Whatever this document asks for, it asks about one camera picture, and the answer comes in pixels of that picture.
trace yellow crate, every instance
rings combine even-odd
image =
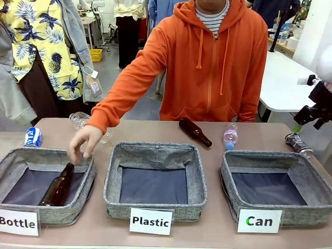
[[[102,49],[90,49],[90,54],[93,62],[100,62],[103,57]]]

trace hand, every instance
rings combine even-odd
[[[100,141],[102,136],[102,130],[94,126],[84,126],[81,130],[77,131],[71,140],[69,149],[67,151],[73,165],[78,165],[81,160],[79,150],[81,145],[85,142],[88,142],[88,145],[83,153],[83,157],[88,158],[91,156],[93,149]]]

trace brown glass bottle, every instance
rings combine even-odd
[[[189,118],[182,118],[178,125],[187,135],[193,139],[201,142],[206,147],[212,146],[212,142],[203,134],[202,129],[194,124]]]
[[[39,206],[63,206],[69,195],[74,174],[74,165],[68,163],[60,176],[55,178],[48,187]]]

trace grey jacket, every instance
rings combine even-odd
[[[78,55],[80,66],[93,68],[85,31],[76,7],[72,0],[57,0],[62,9],[62,22],[64,31],[74,46]],[[9,119],[20,124],[27,124],[37,116],[28,101],[21,93],[15,78],[10,73],[13,66],[12,45],[5,26],[0,22],[0,110]],[[95,98],[86,82],[86,74],[83,72],[83,102],[99,102],[101,96]]]

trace sign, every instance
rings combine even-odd
[[[39,236],[37,213],[0,209],[0,232]]]
[[[278,233],[282,210],[241,209],[238,232]]]
[[[130,232],[170,235],[172,212],[131,209]]]

